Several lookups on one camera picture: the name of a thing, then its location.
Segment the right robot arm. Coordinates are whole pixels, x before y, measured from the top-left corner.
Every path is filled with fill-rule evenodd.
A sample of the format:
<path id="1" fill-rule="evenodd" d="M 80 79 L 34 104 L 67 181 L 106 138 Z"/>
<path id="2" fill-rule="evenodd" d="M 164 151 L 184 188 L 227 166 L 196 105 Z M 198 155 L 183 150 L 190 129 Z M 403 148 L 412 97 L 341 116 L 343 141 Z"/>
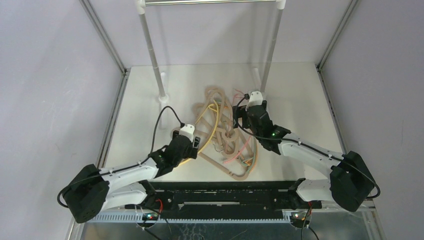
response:
<path id="1" fill-rule="evenodd" d="M 380 186 L 359 153 L 335 152 L 302 140 L 289 129 L 273 123 L 266 100 L 257 105 L 238 102 L 232 107 L 232 114 L 233 127 L 254 137 L 265 150 L 296 159 L 325 177 L 296 180 L 287 191 L 292 209 L 328 201 L 355 212 L 365 200 L 381 195 Z"/>

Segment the pink wire hanger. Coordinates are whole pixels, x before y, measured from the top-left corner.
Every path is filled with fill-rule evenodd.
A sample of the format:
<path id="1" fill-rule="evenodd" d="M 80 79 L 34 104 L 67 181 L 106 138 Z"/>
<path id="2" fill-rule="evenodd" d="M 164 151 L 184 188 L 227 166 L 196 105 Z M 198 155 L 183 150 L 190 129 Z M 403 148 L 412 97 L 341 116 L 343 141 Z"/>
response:
<path id="1" fill-rule="evenodd" d="M 235 106 L 236 99 L 240 99 L 243 101 L 244 93 L 241 90 L 238 90 L 236 88 L 232 89 L 233 91 L 233 99 L 232 99 L 232 106 Z M 245 139 L 245 136 L 243 133 L 240 133 L 239 130 L 237 130 L 236 127 L 233 127 L 234 134 L 238 134 L 237 138 L 234 140 L 234 152 L 232 153 L 231 158 L 228 158 L 223 162 L 223 164 L 228 164 L 232 162 L 233 160 L 236 160 L 245 150 L 247 146 L 249 146 L 249 142 L 251 140 L 251 137 L 249 136 L 247 139 Z"/>

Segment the yellow wire hanger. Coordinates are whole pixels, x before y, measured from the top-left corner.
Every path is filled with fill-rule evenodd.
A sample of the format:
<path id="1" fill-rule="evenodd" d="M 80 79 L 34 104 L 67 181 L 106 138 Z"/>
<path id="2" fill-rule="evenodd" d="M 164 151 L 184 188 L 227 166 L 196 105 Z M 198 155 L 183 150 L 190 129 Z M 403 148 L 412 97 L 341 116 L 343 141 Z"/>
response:
<path id="1" fill-rule="evenodd" d="M 217 163 L 207 156 L 204 151 L 214 143 L 217 138 L 218 128 L 221 116 L 225 107 L 222 107 L 222 101 L 211 98 L 206 102 L 194 103 L 191 111 L 195 116 L 194 136 L 200 138 L 197 156 L 209 163 Z"/>

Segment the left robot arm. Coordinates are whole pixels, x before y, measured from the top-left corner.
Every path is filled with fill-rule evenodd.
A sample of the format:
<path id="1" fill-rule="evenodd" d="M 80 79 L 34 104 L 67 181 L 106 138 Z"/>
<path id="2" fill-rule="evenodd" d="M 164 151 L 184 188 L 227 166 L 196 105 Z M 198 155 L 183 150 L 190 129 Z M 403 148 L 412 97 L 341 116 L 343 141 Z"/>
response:
<path id="1" fill-rule="evenodd" d="M 180 163 L 196 158 L 200 137 L 189 139 L 177 134 L 168 145 L 150 153 L 146 159 L 119 169 L 99 169 L 89 164 L 57 196 L 58 203 L 70 210 L 77 223 L 85 223 L 100 212 L 125 205 L 153 207 L 157 196 L 149 181 L 173 171 Z"/>

